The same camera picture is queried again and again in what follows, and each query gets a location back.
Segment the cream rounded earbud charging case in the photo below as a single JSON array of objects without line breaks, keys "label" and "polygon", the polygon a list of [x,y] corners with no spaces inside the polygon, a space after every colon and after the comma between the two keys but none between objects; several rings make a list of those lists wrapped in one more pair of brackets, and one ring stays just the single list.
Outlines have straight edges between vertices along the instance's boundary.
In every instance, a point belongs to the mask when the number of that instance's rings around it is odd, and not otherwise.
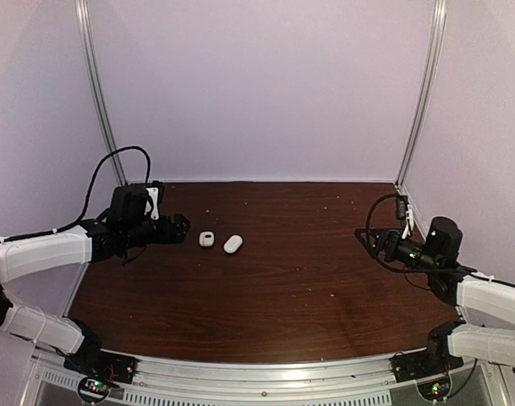
[{"label": "cream rounded earbud charging case", "polygon": [[215,244],[215,234],[212,231],[203,231],[199,235],[199,245],[202,248],[209,248]]}]

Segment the white oval charging case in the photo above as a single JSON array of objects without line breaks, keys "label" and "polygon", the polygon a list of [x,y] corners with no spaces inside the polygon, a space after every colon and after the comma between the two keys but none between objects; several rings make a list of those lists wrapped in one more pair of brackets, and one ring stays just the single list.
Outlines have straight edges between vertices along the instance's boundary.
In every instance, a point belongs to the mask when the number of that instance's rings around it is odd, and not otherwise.
[{"label": "white oval charging case", "polygon": [[226,254],[232,255],[236,253],[243,245],[244,240],[240,235],[234,234],[230,236],[223,245]]}]

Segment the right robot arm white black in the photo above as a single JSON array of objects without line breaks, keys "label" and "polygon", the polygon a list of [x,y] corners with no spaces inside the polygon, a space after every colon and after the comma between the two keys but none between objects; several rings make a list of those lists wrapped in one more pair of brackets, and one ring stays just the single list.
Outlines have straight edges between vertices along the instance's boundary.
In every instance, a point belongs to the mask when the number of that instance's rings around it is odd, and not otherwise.
[{"label": "right robot arm white black", "polygon": [[444,304],[477,310],[511,325],[511,329],[449,321],[428,333],[426,348],[393,362],[399,381],[442,373],[462,365],[463,358],[490,361],[515,369],[515,284],[484,276],[461,265],[458,252],[463,233],[448,217],[435,217],[424,242],[396,228],[358,228],[354,232],[370,257],[390,272],[424,274],[430,291]]}]

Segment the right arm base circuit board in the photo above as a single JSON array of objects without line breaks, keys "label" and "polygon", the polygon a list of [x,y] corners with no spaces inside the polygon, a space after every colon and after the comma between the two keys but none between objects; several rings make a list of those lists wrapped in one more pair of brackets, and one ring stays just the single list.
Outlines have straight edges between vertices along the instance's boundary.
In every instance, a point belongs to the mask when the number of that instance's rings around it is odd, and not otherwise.
[{"label": "right arm base circuit board", "polygon": [[417,383],[419,395],[428,402],[437,403],[449,396],[452,389],[452,382],[446,377],[436,380],[421,381]]}]

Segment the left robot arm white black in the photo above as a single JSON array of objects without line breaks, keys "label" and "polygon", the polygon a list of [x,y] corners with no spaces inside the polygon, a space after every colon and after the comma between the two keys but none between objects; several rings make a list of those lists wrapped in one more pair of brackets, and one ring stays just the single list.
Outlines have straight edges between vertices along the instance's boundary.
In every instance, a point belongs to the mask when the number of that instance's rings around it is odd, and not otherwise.
[{"label": "left robot arm white black", "polygon": [[4,284],[60,266],[106,261],[114,256],[129,263],[131,249],[151,244],[181,244],[190,229],[182,214],[163,216],[164,185],[117,187],[110,206],[98,217],[79,219],[59,229],[0,238],[0,332],[45,344],[77,371],[99,376],[108,367],[100,338],[83,322],[58,317],[11,300]]}]

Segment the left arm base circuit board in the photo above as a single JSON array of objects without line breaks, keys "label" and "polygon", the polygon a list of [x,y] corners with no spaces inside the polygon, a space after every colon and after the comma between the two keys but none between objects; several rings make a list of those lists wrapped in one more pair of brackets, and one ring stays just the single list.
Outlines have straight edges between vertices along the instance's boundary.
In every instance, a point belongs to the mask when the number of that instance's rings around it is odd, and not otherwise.
[{"label": "left arm base circuit board", "polygon": [[87,376],[79,381],[77,394],[83,402],[96,404],[106,400],[113,388],[114,384],[111,382],[99,381]]}]

